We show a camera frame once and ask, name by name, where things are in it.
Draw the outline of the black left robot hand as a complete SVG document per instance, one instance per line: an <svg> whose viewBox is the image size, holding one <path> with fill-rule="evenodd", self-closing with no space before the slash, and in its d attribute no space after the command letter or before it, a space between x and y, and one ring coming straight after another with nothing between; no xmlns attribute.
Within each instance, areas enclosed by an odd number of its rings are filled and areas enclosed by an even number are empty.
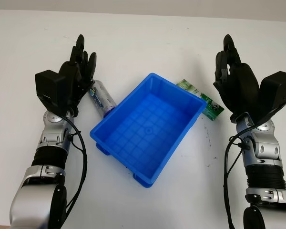
<svg viewBox="0 0 286 229"><path fill-rule="evenodd" d="M92 52L89 55L84 50L84 36L80 34L76 45L72 48L70 60L65 62L59 70L59 74L65 76L71 83L67 105L73 117L78 115L78 104L95 83L93 76L96 62L97 54Z"/></svg>

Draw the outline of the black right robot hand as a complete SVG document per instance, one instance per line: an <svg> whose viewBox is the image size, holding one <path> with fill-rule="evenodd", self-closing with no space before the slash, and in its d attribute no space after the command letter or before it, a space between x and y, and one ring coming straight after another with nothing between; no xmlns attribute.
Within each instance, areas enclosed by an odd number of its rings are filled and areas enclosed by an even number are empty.
<svg viewBox="0 0 286 229"><path fill-rule="evenodd" d="M250 68L241 62L232 37L227 34L223 50L215 58L215 82L225 106L232 112L230 120L236 123L243 113L253 113L258 109L258 81Z"/></svg>

